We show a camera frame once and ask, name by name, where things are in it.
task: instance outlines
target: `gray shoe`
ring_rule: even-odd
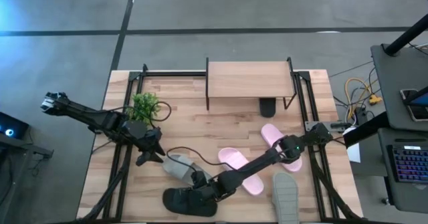
[[[299,223],[298,188],[296,181],[287,173],[276,173],[272,180],[272,202],[279,224]]]
[[[189,159],[186,155],[184,155],[184,154],[172,154],[171,158],[178,160],[180,162],[183,162],[189,166],[192,166],[197,171],[203,171],[207,181],[211,178],[211,175],[209,175],[206,171],[204,171],[197,164],[193,163],[193,160]],[[185,182],[189,185],[193,185],[193,181],[192,181],[192,177],[191,177],[191,175],[193,173],[193,169],[189,168],[188,166],[185,166],[185,165],[180,164],[178,162],[175,162],[169,158],[166,158],[163,162],[162,167],[164,168],[164,170],[167,173],[169,173],[173,177],[175,177],[179,180],[182,180],[183,182]]]

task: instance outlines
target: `wooden shelf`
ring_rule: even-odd
[[[282,62],[209,62],[208,97],[293,96],[290,67]]]

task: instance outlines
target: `black cylinder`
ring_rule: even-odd
[[[423,16],[421,20],[415,23],[411,28],[397,38],[390,46],[385,49],[385,53],[389,56],[395,55],[401,48],[414,40],[419,34],[428,28],[428,14]]]

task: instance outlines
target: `blue light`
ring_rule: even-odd
[[[6,130],[6,132],[5,132],[5,134],[7,135],[7,136],[13,136],[13,130],[12,129],[7,129]]]

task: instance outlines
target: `electronic device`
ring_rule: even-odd
[[[428,87],[422,90],[403,90],[405,93],[405,100],[403,102],[406,105],[412,106],[424,106],[428,107]]]
[[[396,181],[428,184],[428,148],[391,145],[389,154]]]
[[[414,121],[428,121],[428,88],[419,92],[417,90],[400,90],[400,94]]]
[[[28,124],[10,115],[0,112],[0,133],[8,137],[22,139],[28,129]]]

